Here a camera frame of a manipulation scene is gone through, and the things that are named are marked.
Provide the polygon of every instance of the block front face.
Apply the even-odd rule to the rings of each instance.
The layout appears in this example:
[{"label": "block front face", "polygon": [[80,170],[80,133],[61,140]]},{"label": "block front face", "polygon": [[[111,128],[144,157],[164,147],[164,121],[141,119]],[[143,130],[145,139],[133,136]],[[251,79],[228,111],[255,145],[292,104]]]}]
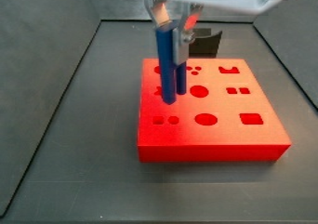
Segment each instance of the block front face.
[{"label": "block front face", "polygon": [[291,141],[243,59],[190,59],[187,92],[162,101],[158,59],[144,59],[141,162],[271,161]]}]

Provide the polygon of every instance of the gray table surface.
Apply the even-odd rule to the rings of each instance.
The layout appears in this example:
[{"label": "gray table surface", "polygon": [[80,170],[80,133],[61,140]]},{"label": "gray table surface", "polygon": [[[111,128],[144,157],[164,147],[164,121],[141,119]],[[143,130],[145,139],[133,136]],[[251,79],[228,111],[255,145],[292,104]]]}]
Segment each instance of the gray table surface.
[{"label": "gray table surface", "polygon": [[275,163],[140,164],[136,125],[147,22],[103,22],[3,221],[318,220],[318,116],[250,24],[219,58],[246,59],[291,137]]}]

